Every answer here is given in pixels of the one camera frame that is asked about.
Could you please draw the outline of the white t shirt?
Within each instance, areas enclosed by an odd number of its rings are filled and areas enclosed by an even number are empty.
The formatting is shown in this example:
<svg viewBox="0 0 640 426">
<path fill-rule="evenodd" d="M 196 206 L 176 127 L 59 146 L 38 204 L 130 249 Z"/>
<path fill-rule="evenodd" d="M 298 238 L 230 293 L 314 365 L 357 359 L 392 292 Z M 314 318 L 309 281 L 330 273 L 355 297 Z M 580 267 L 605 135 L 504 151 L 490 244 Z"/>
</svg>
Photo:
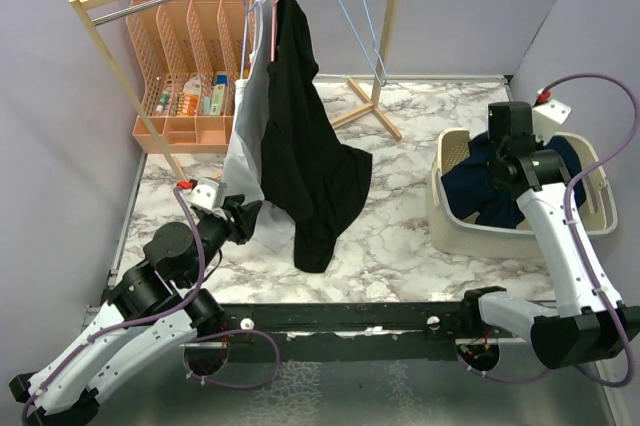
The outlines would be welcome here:
<svg viewBox="0 0 640 426">
<path fill-rule="evenodd" d="M 246 79 L 235 82 L 235 113 L 222 178 L 230 194 L 242 194 L 248 203 L 261 203 L 253 237 L 278 251 L 292 240 L 295 225 L 285 211 L 265 199 L 261 187 L 261 141 L 269 118 L 272 0 L 256 0 L 253 12 L 256 29 L 251 67 Z"/>
</svg>

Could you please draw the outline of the black t shirt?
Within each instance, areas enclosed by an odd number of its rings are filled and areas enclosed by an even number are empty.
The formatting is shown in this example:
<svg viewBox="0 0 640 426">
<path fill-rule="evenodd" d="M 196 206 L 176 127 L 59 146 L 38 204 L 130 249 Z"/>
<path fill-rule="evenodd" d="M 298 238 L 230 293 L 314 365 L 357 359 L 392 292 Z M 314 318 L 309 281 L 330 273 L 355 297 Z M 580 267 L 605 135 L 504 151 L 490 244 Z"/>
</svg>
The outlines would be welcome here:
<svg viewBox="0 0 640 426">
<path fill-rule="evenodd" d="M 266 200 L 294 222 L 295 267 L 320 274 L 332 261 L 339 236 L 365 206 L 372 156 L 336 136 L 313 83 L 319 66 L 297 0 L 278 1 L 276 25 L 276 55 L 267 68 L 261 187 Z"/>
</svg>

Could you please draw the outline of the pink hanger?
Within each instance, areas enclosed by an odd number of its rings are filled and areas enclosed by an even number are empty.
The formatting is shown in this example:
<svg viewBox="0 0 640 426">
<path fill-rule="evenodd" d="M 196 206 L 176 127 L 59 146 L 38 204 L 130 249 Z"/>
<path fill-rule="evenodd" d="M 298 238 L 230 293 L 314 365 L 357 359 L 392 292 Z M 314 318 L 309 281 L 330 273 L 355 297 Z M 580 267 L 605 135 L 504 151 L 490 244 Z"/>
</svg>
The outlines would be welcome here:
<svg viewBox="0 0 640 426">
<path fill-rule="evenodd" d="M 279 0 L 271 0 L 271 49 L 270 61 L 276 61 L 277 50 L 277 4 Z"/>
</svg>

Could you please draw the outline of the blue hanger of navy shirt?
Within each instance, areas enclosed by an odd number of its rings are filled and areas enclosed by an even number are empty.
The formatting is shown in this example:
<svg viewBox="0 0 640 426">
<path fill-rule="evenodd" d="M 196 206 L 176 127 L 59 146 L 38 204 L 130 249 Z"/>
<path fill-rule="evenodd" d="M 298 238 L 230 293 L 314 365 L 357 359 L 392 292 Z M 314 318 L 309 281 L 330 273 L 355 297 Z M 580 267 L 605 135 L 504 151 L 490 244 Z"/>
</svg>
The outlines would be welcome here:
<svg viewBox="0 0 640 426">
<path fill-rule="evenodd" d="M 386 63 L 382 58 L 381 45 L 368 0 L 336 1 L 373 79 L 379 86 L 386 86 L 388 83 Z"/>
</svg>

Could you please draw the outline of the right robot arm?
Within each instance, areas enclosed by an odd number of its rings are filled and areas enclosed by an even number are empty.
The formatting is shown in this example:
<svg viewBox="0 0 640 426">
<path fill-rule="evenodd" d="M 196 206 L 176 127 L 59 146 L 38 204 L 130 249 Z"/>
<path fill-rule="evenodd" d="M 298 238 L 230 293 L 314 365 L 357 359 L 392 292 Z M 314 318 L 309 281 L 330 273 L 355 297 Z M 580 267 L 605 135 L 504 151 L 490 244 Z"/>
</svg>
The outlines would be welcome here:
<svg viewBox="0 0 640 426">
<path fill-rule="evenodd" d="M 639 309 L 624 304 L 603 271 L 580 221 L 571 176 L 561 156 L 541 146 L 532 107 L 499 102 L 488 107 L 491 185 L 508 191 L 529 222 L 550 271 L 556 305 L 543 307 L 500 287 L 465 293 L 461 329 L 481 337 L 493 327 L 528 341 L 548 369 L 630 354 Z"/>
</svg>

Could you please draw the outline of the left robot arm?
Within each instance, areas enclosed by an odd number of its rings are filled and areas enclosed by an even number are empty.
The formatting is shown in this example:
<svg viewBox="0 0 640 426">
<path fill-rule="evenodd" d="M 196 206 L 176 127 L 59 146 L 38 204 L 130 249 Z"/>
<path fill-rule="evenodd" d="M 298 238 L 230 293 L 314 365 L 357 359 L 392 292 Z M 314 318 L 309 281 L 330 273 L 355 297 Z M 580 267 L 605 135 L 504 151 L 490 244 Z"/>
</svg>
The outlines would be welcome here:
<svg viewBox="0 0 640 426">
<path fill-rule="evenodd" d="M 225 313 L 203 286 L 206 268 L 227 242 L 252 236 L 261 204 L 242 195 L 201 204 L 194 186 L 174 196 L 186 219 L 161 226 L 144 257 L 105 296 L 80 335 L 38 372 L 9 388 L 24 425 L 86 425 L 131 376 L 168 350 L 230 335 Z"/>
</svg>

